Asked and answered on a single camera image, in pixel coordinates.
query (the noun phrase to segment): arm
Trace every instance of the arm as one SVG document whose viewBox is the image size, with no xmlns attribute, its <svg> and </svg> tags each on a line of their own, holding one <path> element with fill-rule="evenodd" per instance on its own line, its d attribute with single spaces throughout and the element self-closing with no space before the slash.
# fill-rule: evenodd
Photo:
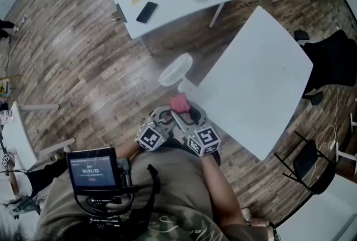
<svg viewBox="0 0 357 241">
<path fill-rule="evenodd" d="M 214 208 L 217 225 L 246 225 L 237 198 L 212 155 L 201 158 L 203 172 Z"/>
<path fill-rule="evenodd" d="M 115 153 L 117 154 L 117 158 L 128 158 L 131 159 L 134 155 L 136 155 L 140 150 L 140 146 L 136 144 L 134 140 L 131 138 L 126 140 L 121 146 L 115 149 Z"/>
<path fill-rule="evenodd" d="M 9 173 L 9 181 L 11 184 L 13 194 L 18 195 L 20 193 L 20 191 L 18 189 L 16 176 L 15 176 L 14 172 L 11 172 L 11 171 L 13 171 L 13 166 L 9 164 L 8 167 L 9 167 L 9 171 L 10 171 L 10 172 L 8 172 Z"/>
</svg>

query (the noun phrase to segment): white fan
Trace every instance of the white fan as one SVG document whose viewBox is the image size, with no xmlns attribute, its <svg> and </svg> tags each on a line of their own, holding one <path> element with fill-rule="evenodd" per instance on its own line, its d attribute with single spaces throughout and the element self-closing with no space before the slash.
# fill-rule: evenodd
<svg viewBox="0 0 357 241">
<path fill-rule="evenodd" d="M 178 92 L 186 93 L 188 100 L 197 103 L 200 100 L 199 89 L 186 78 L 186 73 L 192 66 L 193 59 L 189 53 L 179 56 L 160 75 L 158 81 L 163 86 L 171 86 L 182 80 L 177 87 Z"/>
</svg>

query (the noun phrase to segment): man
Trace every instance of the man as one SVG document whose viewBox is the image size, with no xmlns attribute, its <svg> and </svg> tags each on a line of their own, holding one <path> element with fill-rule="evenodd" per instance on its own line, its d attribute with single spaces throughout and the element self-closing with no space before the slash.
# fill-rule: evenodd
<svg viewBox="0 0 357 241">
<path fill-rule="evenodd" d="M 140 147 L 128 141 L 116 150 L 117 157 L 134 157 L 132 180 L 143 186 L 135 196 L 133 209 L 145 205 L 150 196 L 149 164 L 161 180 L 149 226 L 136 240 L 268 240 L 267 228 L 247 226 L 237 198 L 213 155 L 199 158 L 168 143 L 172 142 L 167 141 L 153 152 L 138 154 Z M 35 239 L 93 240 L 88 224 L 88 215 L 74 200 L 66 171 L 53 181 Z M 117 241 L 105 232 L 100 240 Z"/>
<path fill-rule="evenodd" d="M 68 168 L 65 158 L 45 166 L 42 170 L 16 172 L 16 175 L 14 167 L 15 162 L 9 159 L 8 171 L 0 174 L 0 203 L 15 217 L 35 210 L 37 207 L 33 207 L 33 198 Z"/>
<path fill-rule="evenodd" d="M 16 33 L 18 31 L 18 27 L 9 21 L 2 21 L 0 20 L 0 29 L 13 29 L 13 31 Z M 10 40 L 11 40 L 11 36 L 8 32 L 4 31 L 4 30 L 0 30 L 0 38 L 7 38 L 8 42 L 10 44 Z"/>
</svg>

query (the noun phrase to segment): smartphone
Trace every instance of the smartphone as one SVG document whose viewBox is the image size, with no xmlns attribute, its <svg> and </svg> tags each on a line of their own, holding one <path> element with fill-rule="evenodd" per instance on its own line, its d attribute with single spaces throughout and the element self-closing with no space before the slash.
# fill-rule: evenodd
<svg viewBox="0 0 357 241">
<path fill-rule="evenodd" d="M 147 2 L 144 9 L 141 10 L 139 16 L 136 18 L 136 21 L 146 24 L 151 18 L 151 16 L 153 15 L 153 13 L 155 12 L 157 7 L 158 4 L 153 2 Z"/>
</svg>

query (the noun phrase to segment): pink object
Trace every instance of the pink object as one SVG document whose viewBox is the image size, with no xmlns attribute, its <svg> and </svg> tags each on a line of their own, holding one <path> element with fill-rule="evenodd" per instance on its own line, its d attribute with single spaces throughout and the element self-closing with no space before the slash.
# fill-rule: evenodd
<svg viewBox="0 0 357 241">
<path fill-rule="evenodd" d="M 191 105 L 187 102 L 186 94 L 181 93 L 170 98 L 171 109 L 177 113 L 188 113 Z"/>
</svg>

